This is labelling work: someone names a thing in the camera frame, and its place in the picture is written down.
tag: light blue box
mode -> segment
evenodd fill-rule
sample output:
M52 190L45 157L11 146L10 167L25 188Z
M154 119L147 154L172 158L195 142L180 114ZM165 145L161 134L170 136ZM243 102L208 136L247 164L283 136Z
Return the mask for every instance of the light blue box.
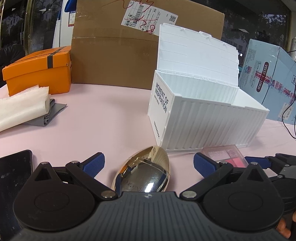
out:
M281 121L293 102L296 62L281 47L251 39L239 87L270 110L267 119ZM284 122L294 125L296 103L284 114Z

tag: table surface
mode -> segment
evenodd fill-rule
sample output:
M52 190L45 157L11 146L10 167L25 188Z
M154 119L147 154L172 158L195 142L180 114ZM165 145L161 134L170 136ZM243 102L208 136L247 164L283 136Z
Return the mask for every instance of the table surface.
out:
M4 97L8 97L6 85L0 88L0 98ZM18 125L0 132L0 157L30 149L34 167L43 161L64 166L102 152L105 167L96 179L111 187L128 157L156 145L147 115L149 97L150 90L72 84L69 93L52 96L68 107L48 126ZM292 125L287 126L294 132ZM266 119L251 145L239 150L244 156L296 155L296 142L281 122ZM193 154L170 154L169 159L171 179L167 191L179 195L202 179L193 167Z

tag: folded fabric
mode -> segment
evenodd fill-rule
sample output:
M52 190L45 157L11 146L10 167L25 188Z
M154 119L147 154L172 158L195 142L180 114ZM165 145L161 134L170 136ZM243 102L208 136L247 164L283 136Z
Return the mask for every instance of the folded fabric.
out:
M55 103L54 99L50 99L49 111L47 114L35 118L33 120L27 121L24 124L29 124L33 126L47 126L47 124L63 109L65 109L67 104Z
M0 131L43 116L49 111L49 87L34 86L0 99Z

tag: eyeshadow palette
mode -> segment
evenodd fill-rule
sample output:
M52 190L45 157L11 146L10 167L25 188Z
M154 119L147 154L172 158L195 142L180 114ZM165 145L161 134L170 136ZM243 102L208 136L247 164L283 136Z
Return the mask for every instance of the eyeshadow palette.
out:
M248 165L235 145L205 147L201 153L216 162L226 161L231 163L234 167L246 167Z

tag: black phone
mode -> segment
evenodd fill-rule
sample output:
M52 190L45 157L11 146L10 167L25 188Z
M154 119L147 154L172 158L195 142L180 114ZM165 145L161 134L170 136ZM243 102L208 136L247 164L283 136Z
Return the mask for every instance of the black phone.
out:
M0 158L0 241L20 232L13 213L13 202L33 172L33 154L24 150Z

